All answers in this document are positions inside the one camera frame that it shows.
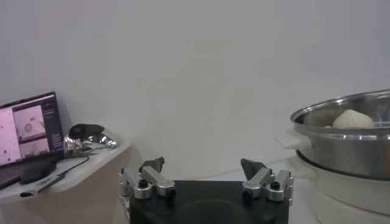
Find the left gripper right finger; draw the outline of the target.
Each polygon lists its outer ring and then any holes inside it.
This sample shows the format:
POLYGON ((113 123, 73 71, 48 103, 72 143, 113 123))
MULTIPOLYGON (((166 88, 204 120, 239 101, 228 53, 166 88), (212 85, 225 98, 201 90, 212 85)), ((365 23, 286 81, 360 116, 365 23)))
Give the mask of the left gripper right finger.
POLYGON ((293 200, 293 176, 290 171, 280 170, 275 174, 263 163, 244 158, 240 163, 247 179, 243 182, 244 201, 259 198, 263 191, 269 201, 293 200))

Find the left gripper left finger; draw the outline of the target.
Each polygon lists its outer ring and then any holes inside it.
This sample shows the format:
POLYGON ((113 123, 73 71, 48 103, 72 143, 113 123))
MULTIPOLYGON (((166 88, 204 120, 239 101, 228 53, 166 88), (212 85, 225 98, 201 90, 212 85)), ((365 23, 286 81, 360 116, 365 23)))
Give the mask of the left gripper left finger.
POLYGON ((173 199, 176 196, 176 184, 161 174, 164 163, 164 157, 159 157, 144 161, 138 169, 122 168, 119 172, 119 196, 125 200, 130 197, 148 200, 155 189, 158 196, 173 199))

